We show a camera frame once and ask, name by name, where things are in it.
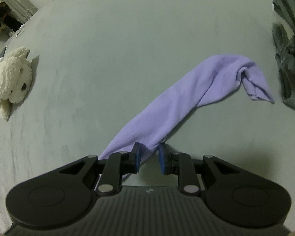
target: purple cloth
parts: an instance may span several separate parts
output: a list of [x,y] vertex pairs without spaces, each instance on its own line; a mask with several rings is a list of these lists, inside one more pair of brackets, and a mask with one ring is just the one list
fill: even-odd
[[240,83],[252,100],[274,102],[263,73],[249,58],[238,55],[211,56],[152,101],[128,122],[99,156],[107,159],[122,150],[131,151],[135,142],[146,146],[141,162],[194,108],[227,96]]

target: bed sheet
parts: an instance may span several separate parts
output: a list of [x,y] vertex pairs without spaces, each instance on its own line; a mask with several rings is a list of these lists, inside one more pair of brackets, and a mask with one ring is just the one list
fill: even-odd
[[[0,231],[16,184],[89,154],[99,155],[154,98],[207,57],[233,53],[262,69],[273,96],[240,89],[193,110],[167,143],[213,154],[283,185],[295,229],[295,111],[281,102],[272,43],[272,0],[53,0],[9,40],[31,50],[34,78],[24,103],[0,119]],[[176,184],[156,156],[125,184]]]

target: gray curtain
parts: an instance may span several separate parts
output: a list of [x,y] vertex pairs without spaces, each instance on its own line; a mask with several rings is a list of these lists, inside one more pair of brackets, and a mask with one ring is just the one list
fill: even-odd
[[2,0],[10,7],[13,16],[25,23],[38,9],[29,0]]

